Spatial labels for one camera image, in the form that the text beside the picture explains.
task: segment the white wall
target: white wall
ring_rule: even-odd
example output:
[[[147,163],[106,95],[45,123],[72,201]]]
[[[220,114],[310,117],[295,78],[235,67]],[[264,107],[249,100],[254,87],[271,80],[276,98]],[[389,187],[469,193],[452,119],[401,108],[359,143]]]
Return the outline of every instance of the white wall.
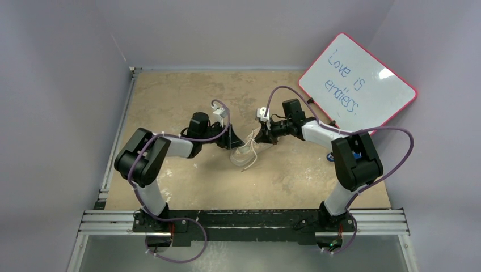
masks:
[[[129,70],[94,1],[2,0],[0,271],[65,271]]]
[[[391,124],[412,131],[415,149],[386,183],[404,207],[421,271],[479,271],[481,185],[480,1],[396,1],[369,50],[419,96]],[[379,133],[391,168],[404,135]]]
[[[96,0],[131,66],[304,69],[339,32],[371,42],[394,0]]]

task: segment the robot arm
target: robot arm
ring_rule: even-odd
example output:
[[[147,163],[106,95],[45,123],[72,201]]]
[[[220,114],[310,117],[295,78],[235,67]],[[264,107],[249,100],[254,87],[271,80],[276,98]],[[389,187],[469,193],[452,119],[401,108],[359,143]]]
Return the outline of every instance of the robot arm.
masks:
[[[319,126],[314,117],[306,118],[298,99],[283,102],[282,108],[285,117],[276,122],[266,117],[269,113],[265,114],[265,108],[257,110],[261,130],[255,140],[275,145],[278,137],[292,135],[321,145],[332,152],[339,183],[321,203],[319,220],[327,224],[335,223],[345,217],[352,197],[383,173],[381,160],[371,137],[369,133],[345,135]],[[360,158],[355,159],[353,152],[361,154]]]
[[[167,134],[160,136],[146,129],[139,128],[119,152],[114,162],[114,168],[120,172],[124,179],[127,179],[130,168],[139,152],[148,140],[156,137],[149,149],[143,154],[141,160],[136,164],[132,175],[132,182],[137,184],[136,190],[145,204],[145,207],[142,208],[143,210],[147,208],[156,216],[160,216],[162,212],[168,211],[168,209],[165,209],[168,207],[167,203],[162,198],[156,182],[165,157],[194,158],[202,150],[202,145],[207,143],[215,143],[217,146],[228,150],[244,144],[235,135],[232,125],[224,124],[223,119],[227,116],[225,109],[214,107],[213,115],[215,122],[210,124],[209,116],[206,113],[194,113],[189,127],[186,128],[186,135],[181,133],[177,137]],[[216,138],[215,136],[224,129],[227,129],[226,133]]]

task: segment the whiteboard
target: whiteboard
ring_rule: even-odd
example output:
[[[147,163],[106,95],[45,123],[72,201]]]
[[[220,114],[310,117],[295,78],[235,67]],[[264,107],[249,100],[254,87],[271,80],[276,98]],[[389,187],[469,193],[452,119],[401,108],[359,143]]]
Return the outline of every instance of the whiteboard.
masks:
[[[345,33],[338,34],[299,80],[299,86],[338,127],[382,126],[417,91]]]

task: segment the black metal base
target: black metal base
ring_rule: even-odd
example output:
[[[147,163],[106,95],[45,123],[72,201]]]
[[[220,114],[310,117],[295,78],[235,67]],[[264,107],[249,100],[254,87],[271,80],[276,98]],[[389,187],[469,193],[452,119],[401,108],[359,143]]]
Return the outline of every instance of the black metal base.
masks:
[[[161,217],[187,217],[198,221],[205,228],[209,241],[291,241],[301,245],[315,245],[320,242],[316,233],[331,232],[337,235],[341,224],[344,232],[353,231],[348,218],[338,218],[336,224],[320,223],[318,209],[166,210]],[[134,217],[133,232],[148,234],[172,230],[168,223],[159,222],[142,210],[135,213]],[[186,247],[190,246],[191,241],[204,240],[204,235],[196,224],[181,220],[173,224],[173,246]]]

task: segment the tan table surface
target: tan table surface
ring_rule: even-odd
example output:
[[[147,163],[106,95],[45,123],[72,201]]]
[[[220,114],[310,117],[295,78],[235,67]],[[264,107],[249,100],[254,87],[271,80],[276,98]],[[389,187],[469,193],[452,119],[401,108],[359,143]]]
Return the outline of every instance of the tan table surface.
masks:
[[[178,134],[194,112],[211,116],[211,99],[222,100],[231,110],[234,131],[244,139],[258,127],[257,108],[266,106],[272,89],[287,85],[301,91],[300,71],[143,72],[139,75],[125,123],[122,146],[138,127]],[[296,95],[278,90],[271,114],[283,115],[281,103]],[[305,105],[307,116],[311,116]],[[314,106],[321,120],[327,117]],[[241,173],[229,150],[205,144],[193,159],[166,158],[157,177],[171,209],[295,209],[318,208],[337,183],[328,151],[317,144],[282,137],[259,154],[257,162]],[[359,196],[352,207],[390,207],[384,183]],[[107,210],[134,210],[139,204],[127,181],[115,171]]]

